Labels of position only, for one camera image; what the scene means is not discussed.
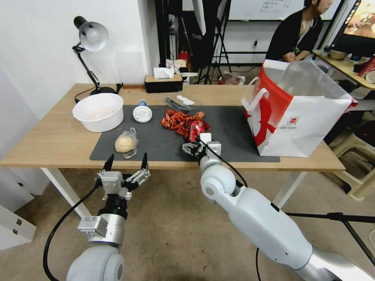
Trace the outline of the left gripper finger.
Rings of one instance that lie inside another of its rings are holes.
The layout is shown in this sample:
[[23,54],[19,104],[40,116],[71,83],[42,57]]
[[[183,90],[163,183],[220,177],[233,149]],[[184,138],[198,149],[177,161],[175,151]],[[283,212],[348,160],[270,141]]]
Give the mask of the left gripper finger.
[[111,172],[113,161],[114,161],[114,154],[111,154],[111,156],[105,162],[103,168],[97,172],[97,179],[101,179],[105,172]]
[[148,169],[148,155],[147,153],[144,153],[140,170],[126,179],[126,187],[139,187],[150,177],[150,175]]

